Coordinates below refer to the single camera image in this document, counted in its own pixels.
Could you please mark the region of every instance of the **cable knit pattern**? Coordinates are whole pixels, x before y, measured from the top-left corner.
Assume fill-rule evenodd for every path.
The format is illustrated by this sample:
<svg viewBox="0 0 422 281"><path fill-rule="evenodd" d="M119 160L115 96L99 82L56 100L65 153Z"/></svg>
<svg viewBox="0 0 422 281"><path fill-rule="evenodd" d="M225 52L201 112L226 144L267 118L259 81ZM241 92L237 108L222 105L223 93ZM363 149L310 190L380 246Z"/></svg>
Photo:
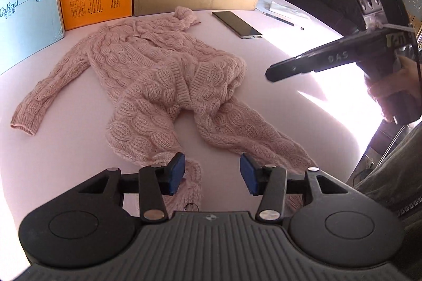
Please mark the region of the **cable knit pattern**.
<svg viewBox="0 0 422 281"><path fill-rule="evenodd" d="M213 146L295 173L313 166L300 145L233 97L246 64L183 32L197 23L191 10L178 7L174 15L128 18L104 27L74 46L37 84L18 105L11 127L34 135L58 92L92 66L115 104L108 144L141 167L167 164L183 151L174 130L182 109L194 112L201 136ZM200 166L188 158L177 195L165 197L169 213L189 202L200 206L200 185ZM291 197L289 204L297 208L300 200Z"/></svg>

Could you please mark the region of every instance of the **hand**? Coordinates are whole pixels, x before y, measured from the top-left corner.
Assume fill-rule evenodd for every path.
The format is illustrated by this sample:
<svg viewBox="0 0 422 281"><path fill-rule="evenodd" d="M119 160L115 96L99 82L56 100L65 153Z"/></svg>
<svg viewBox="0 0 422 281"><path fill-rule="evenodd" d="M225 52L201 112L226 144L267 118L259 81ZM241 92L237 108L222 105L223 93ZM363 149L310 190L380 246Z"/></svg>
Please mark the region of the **hand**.
<svg viewBox="0 0 422 281"><path fill-rule="evenodd" d="M387 122L393 121L394 113L389 109L386 101L386 98L391 94L406 91L421 105L421 90L416 62L403 56L398 58L401 63L401 69L398 72L389 74L375 83L366 79L366 84L369 87L368 94L381 106Z"/></svg>

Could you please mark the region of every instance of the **sweater sleeve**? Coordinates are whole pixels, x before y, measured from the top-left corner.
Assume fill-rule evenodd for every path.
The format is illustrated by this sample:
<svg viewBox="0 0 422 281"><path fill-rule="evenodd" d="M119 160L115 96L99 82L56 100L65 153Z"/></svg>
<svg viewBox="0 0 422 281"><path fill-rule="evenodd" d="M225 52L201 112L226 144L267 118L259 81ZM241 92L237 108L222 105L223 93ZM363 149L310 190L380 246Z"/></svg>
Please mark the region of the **sweater sleeve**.
<svg viewBox="0 0 422 281"><path fill-rule="evenodd" d="M215 147L248 153L261 165L277 164L289 172L303 174L315 166L307 152L233 96L245 70L245 62L237 56L200 63L190 88L200 135ZM298 209L300 197L289 196L288 204L290 209Z"/></svg>
<svg viewBox="0 0 422 281"><path fill-rule="evenodd" d="M40 81L18 105L10 126L31 136L38 131L41 121L60 90L89 67L85 51L86 40L74 46L57 63L48 77Z"/></svg>

